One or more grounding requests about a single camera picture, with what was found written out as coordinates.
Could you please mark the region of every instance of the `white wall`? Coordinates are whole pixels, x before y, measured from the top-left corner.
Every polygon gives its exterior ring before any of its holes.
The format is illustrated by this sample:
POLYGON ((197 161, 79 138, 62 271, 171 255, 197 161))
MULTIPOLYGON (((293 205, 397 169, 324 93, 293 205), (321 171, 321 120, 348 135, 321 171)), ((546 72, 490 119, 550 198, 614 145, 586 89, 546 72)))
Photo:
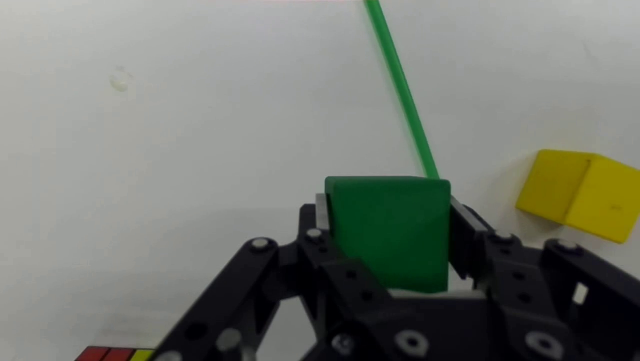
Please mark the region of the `white wall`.
MULTIPOLYGON (((0 6, 0 359, 154 346, 325 175, 420 175, 360 3, 0 6)), ((492 222, 560 232, 512 209, 541 146, 640 165, 634 0, 384 6, 442 172, 492 222)), ((637 242, 586 244, 640 272, 637 242)), ((282 323, 269 359, 308 344, 282 323)))

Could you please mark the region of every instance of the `yellow cube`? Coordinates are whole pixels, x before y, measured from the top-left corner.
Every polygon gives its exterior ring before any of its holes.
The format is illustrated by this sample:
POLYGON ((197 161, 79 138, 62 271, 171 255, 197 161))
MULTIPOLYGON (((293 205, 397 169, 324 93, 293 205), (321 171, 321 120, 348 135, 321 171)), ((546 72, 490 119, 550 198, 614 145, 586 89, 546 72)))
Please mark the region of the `yellow cube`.
POLYGON ((516 207, 624 242, 640 212, 640 171, 593 152, 540 150, 516 207))

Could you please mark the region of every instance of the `green rod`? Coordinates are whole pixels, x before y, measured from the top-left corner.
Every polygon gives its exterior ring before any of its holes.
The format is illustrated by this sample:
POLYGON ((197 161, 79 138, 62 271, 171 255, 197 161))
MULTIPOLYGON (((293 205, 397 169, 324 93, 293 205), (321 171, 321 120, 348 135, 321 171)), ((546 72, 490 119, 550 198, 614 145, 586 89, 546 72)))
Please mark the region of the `green rod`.
POLYGON ((417 107, 416 107, 411 91, 406 83, 406 75, 402 70, 402 62, 400 62, 393 39, 387 30, 380 0, 364 0, 364 3, 366 3, 367 17, 371 20, 371 26, 376 30, 380 49, 384 52, 385 67, 392 75, 397 99, 402 103, 402 111, 403 111, 408 128, 411 132, 414 145, 417 148, 422 169, 424 169, 425 177, 439 179, 431 148, 424 137, 424 126, 422 126, 417 107))

